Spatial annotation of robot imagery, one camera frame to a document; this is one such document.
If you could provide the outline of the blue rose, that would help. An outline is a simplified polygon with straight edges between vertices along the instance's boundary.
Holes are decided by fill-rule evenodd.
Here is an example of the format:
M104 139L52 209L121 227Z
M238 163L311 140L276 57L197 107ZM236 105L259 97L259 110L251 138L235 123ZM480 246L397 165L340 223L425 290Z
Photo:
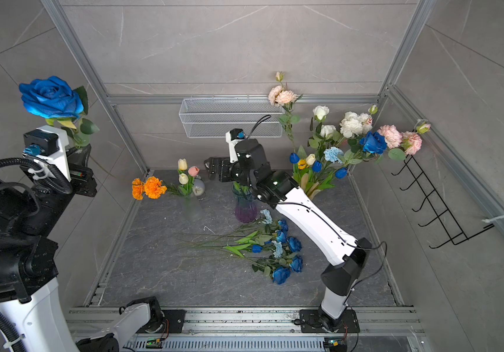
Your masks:
M300 252L302 249L302 243L294 237L289 237L287 239L287 244L291 252Z
M19 91L27 112L44 118L49 126L65 130L77 148L88 146L90 137L99 132L87 118L90 104L84 86L73 89L66 81L51 76L20 84Z
M287 233L281 230L278 230L275 234L275 240L278 243L287 243Z
M289 256L281 256L277 258L275 255L260 258L247 258L251 263L254 272L259 272L268 277L277 285L284 284L292 273L291 264L292 258Z

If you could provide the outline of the blue rose low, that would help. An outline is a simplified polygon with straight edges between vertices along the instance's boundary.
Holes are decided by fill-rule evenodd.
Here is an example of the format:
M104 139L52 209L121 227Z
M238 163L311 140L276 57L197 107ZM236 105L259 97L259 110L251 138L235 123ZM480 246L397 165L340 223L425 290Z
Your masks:
M303 258L300 255L297 255L292 259L290 269L295 273L303 271Z

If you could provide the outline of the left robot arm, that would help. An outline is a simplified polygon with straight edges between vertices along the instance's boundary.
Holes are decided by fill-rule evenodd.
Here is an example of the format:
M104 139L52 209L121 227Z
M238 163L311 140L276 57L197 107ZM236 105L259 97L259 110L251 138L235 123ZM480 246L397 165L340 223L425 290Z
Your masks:
M156 298L137 299L91 337L74 340L64 318L49 234L72 198L93 197L89 148L42 126L24 136L20 157L0 159L0 331L10 351L118 351L138 331L157 331L165 316Z

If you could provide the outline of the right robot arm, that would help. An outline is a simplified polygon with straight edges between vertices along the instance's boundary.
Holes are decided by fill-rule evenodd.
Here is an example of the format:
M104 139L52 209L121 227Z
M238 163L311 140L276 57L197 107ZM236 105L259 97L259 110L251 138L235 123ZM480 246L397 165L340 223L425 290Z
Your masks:
M319 306L316 327L338 331L355 286L376 248L366 238L357 239L331 221L306 192L284 171L270 168L264 148L241 128L226 133L227 158L208 158L204 165L210 179L234 181L248 187L256 199L269 205L301 229L328 260L321 280L325 294Z

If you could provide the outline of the blue purple ribbed vase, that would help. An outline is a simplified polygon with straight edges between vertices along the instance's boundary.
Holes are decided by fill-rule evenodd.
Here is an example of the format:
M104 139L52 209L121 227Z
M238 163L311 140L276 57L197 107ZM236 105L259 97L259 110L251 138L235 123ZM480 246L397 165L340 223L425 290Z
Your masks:
M259 211L250 188L234 182L232 191L236 196L236 205L234 207L235 218L244 224L256 221Z

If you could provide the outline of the pink tulip left vase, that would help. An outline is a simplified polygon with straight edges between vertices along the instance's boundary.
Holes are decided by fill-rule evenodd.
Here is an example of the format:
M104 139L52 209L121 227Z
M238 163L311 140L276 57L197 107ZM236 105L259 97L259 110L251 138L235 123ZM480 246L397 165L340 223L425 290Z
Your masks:
M199 168L198 167L191 167L188 169L187 172L191 177L197 177L199 174Z

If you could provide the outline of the cream wavy glass vase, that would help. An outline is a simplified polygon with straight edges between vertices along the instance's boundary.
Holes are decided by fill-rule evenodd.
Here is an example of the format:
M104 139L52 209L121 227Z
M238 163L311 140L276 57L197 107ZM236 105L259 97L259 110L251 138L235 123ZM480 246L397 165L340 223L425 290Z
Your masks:
M313 200L322 190L319 188L319 182L311 182L311 174L306 173L300 179L300 187L310 200Z

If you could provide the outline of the clear glass vase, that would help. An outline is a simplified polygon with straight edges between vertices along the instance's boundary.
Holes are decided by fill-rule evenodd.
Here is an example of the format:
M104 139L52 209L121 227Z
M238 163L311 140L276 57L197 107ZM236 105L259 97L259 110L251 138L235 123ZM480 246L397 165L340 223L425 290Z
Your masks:
M194 194L190 194L184 197L182 204L184 207L185 218L188 221L195 222L203 218L203 208L199 202L199 199Z

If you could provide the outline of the small blue alarm clock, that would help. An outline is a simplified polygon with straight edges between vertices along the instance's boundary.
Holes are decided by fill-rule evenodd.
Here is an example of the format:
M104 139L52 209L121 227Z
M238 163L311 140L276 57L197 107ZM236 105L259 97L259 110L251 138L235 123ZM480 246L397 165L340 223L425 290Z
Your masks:
M196 197L201 197L204 193L205 193L205 183L203 182L203 180L201 179L195 179L193 181L193 194L196 196Z

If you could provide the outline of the peach carnation top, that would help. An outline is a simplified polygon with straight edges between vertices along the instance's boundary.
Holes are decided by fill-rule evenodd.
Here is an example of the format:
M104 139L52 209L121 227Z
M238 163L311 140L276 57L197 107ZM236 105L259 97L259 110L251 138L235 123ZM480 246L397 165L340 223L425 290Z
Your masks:
M297 99L298 96L293 91L286 89L282 85L272 88L268 94L268 101L272 106L293 104Z

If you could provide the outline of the orange marigold lower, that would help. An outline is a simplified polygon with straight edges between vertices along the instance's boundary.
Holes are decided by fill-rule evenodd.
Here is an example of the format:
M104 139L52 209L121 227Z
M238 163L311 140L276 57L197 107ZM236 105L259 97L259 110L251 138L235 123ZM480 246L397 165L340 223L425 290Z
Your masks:
M168 187L155 176L149 177L143 185L143 191L150 199L159 199L167 190Z

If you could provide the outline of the orange marigold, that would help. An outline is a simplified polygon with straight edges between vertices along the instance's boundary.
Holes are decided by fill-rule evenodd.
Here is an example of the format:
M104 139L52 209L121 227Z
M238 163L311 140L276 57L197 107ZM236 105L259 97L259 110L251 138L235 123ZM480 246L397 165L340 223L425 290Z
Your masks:
M144 182L140 178L136 178L132 182L132 196L134 199L142 200L144 193Z
M168 187L155 176L149 177L143 185L143 191L150 199L159 199L167 190Z

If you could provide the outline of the pink carnation pair right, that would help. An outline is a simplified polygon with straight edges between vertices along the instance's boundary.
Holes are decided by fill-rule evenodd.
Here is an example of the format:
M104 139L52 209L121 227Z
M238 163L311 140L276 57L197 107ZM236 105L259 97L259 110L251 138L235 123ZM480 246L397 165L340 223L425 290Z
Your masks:
M422 149L422 138L418 132L399 132L396 126L384 125L378 133L385 138L389 150L400 149L405 155L415 155Z

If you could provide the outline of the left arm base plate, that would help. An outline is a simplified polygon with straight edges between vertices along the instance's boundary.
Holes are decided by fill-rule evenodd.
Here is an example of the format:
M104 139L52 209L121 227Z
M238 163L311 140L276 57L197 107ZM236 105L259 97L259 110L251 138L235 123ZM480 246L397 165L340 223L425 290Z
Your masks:
M163 311L163 325L160 334L181 334L185 324L186 311L184 309L166 309Z

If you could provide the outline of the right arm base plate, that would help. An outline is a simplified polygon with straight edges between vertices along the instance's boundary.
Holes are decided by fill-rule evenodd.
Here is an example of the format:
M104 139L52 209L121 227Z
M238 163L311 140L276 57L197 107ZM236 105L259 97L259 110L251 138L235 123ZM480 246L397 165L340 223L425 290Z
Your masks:
M354 333L361 331L358 317L353 309L346 309L338 319L332 319L321 309L302 309L293 324L301 328L303 334Z

